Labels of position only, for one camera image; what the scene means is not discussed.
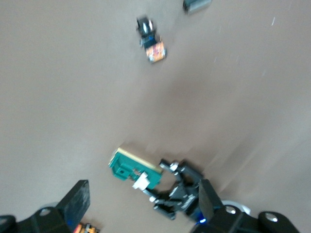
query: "metal screw head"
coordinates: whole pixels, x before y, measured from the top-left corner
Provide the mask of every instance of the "metal screw head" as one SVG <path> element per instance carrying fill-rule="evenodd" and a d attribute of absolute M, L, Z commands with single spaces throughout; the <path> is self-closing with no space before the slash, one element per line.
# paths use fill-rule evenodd
<path fill-rule="evenodd" d="M 265 216 L 271 222 L 277 222 L 278 221 L 278 218 L 271 213 L 265 213 Z"/>
<path fill-rule="evenodd" d="M 0 225 L 4 224 L 7 222 L 7 219 L 6 218 L 1 218 L 0 217 Z"/>
<path fill-rule="evenodd" d="M 229 213 L 234 215 L 237 211 L 232 206 L 226 206 L 225 210 Z"/>
<path fill-rule="evenodd" d="M 41 210 L 41 212 L 39 213 L 39 215 L 40 215 L 41 217 L 43 217 L 43 216 L 48 215 L 50 212 L 51 212 L 51 211 L 50 211 L 49 209 L 43 209 L 43 210 Z"/>

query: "screw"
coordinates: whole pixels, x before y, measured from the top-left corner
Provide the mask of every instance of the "screw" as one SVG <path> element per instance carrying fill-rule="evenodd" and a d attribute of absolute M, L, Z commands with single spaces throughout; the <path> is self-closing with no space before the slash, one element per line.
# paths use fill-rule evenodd
<path fill-rule="evenodd" d="M 41 210 L 41 212 L 39 213 L 39 215 L 40 215 L 41 217 L 43 217 L 43 216 L 48 215 L 50 212 L 51 212 L 51 211 L 50 211 L 49 209 L 43 209 L 43 210 Z"/>
<path fill-rule="evenodd" d="M 266 215 L 266 218 L 271 222 L 277 222 L 278 221 L 277 217 L 271 213 L 266 213 L 265 215 Z"/>
<path fill-rule="evenodd" d="M 229 213 L 234 215 L 237 211 L 232 206 L 226 206 L 225 210 Z"/>
<path fill-rule="evenodd" d="M 6 218 L 0 218 L 0 225 L 6 223 L 8 220 Z"/>

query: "yellow edge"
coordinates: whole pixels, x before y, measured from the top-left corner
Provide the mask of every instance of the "yellow edge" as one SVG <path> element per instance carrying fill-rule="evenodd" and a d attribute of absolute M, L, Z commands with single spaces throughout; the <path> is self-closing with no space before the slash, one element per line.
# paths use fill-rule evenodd
<path fill-rule="evenodd" d="M 110 160 L 110 163 L 112 162 L 113 158 L 115 157 L 115 155 L 118 152 L 121 153 L 121 154 L 124 154 L 125 156 L 129 157 L 130 159 L 132 159 L 132 160 L 134 160 L 134 161 L 136 161 L 136 162 L 138 162 L 138 163 L 140 163 L 140 164 L 150 168 L 151 170 L 156 171 L 157 173 L 162 173 L 163 172 L 163 169 L 159 168 L 158 166 L 155 166 L 155 165 L 147 162 L 146 160 L 143 160 L 143 159 L 137 157 L 136 155 L 134 155 L 134 154 L 132 154 L 132 153 L 130 153 L 130 152 L 120 148 L 120 147 L 116 150 L 114 156 Z"/>

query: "toy car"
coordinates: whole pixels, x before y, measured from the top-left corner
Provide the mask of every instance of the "toy car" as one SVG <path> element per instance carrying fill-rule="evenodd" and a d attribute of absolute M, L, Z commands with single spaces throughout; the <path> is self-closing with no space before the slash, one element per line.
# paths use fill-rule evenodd
<path fill-rule="evenodd" d="M 156 35 L 153 22 L 147 16 L 143 16 L 137 19 L 137 24 L 141 37 L 139 44 L 144 47 L 149 61 L 154 63 L 164 59 L 167 56 L 167 50 L 161 36 Z"/>
<path fill-rule="evenodd" d="M 209 7 L 212 0 L 184 0 L 183 8 L 187 14 Z"/>

